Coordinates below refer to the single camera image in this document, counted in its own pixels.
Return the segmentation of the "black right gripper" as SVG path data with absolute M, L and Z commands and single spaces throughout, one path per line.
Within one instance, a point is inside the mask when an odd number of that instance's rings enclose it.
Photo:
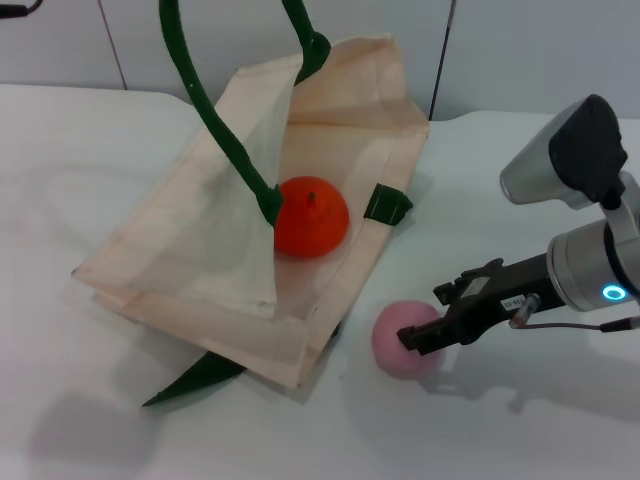
M 501 258 L 492 260 L 435 287 L 433 294 L 448 306 L 447 316 L 397 332 L 405 349 L 420 355 L 475 342 L 488 329 L 512 319 L 530 295 L 539 298 L 539 312 L 556 307 L 544 254 L 511 265 L 504 265 Z

